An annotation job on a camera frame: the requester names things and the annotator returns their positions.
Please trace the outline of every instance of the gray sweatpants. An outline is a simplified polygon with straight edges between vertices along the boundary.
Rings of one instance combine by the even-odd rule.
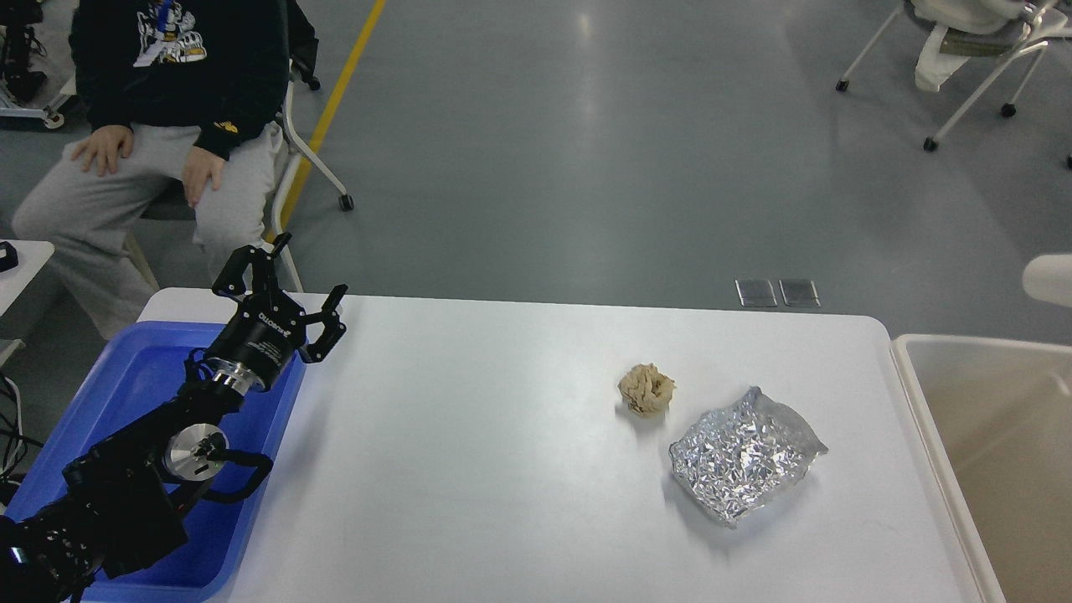
[[[81,171],[83,158],[71,161],[75,143],[68,145],[12,224],[19,238],[56,246],[50,264],[105,339],[135,322],[153,294],[123,248],[126,233],[170,180],[181,179],[200,132],[140,124],[133,130],[130,158],[120,158],[117,172],[102,177],[95,161],[89,172]],[[258,138],[232,151],[220,190],[206,183],[194,244],[205,251],[213,278],[232,251],[262,245],[265,202],[276,186],[282,144],[279,126],[268,123]]]

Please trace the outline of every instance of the person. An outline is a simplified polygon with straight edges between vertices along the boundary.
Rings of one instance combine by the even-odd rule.
[[[90,136],[19,206],[19,238],[51,241],[53,264],[105,339],[153,291],[123,241],[148,204],[181,180],[194,242],[215,275],[263,245],[286,92],[284,0],[84,0],[71,55]]]

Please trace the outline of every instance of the white table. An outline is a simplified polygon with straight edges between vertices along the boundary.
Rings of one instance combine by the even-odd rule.
[[[309,368],[214,602],[984,600],[872,319],[355,296],[342,308],[348,333]],[[142,319],[233,312],[164,290]],[[647,362],[679,385],[664,418],[632,416],[615,387]],[[751,384],[830,454],[730,531],[686,498],[666,451]]]
[[[8,311],[26,285],[30,284],[56,249],[53,244],[42,240],[9,240],[9,242],[18,253],[18,266],[0,273],[0,315]]]

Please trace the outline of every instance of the yellow floor line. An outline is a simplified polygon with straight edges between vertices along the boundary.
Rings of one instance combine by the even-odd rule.
[[[357,36],[357,42],[354,43],[354,47],[349,52],[349,58],[346,59],[346,64],[343,65],[342,73],[339,74],[339,79],[336,80],[334,88],[331,90],[331,98],[328,99],[328,104],[324,107],[324,113],[321,114],[321,120],[316,122],[316,129],[313,130],[313,136],[309,139],[309,148],[313,152],[318,152],[321,145],[324,144],[324,136],[328,133],[328,127],[331,126],[331,120],[334,119],[336,111],[339,109],[339,103],[342,102],[342,95],[346,92],[346,86],[349,85],[354,70],[357,69],[357,61],[361,59],[361,53],[364,52],[364,46],[369,43],[372,30],[376,28],[376,21],[379,20],[379,13],[384,11],[384,4],[386,3],[387,0],[376,0],[376,3],[372,6],[372,11],[369,13],[369,18],[364,21],[364,27],[361,28],[361,34]],[[306,188],[306,180],[309,179],[311,167],[312,165],[308,161],[304,159],[301,160],[301,165],[294,177],[294,185],[291,186],[291,192],[286,195],[286,202],[283,204],[283,210],[280,216],[284,227],[291,220],[291,214],[298,203],[298,197],[301,196],[302,189]]]

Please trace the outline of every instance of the blue plastic tray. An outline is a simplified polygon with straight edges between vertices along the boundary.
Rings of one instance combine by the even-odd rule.
[[[66,491],[62,471],[91,445],[146,412],[172,399],[184,379],[182,361],[192,348],[208,347],[222,326],[145,322],[113,339],[44,450],[34,462],[6,515],[21,520]],[[274,458],[294,408],[306,367],[294,359],[269,392],[251,392],[242,410],[220,427],[232,447],[263,452]],[[214,489],[235,490],[251,470],[230,464],[217,476]],[[227,582],[245,550],[266,485],[236,504],[203,501],[184,521],[190,542],[152,568],[109,580],[104,572],[86,591],[88,601],[195,603]]]

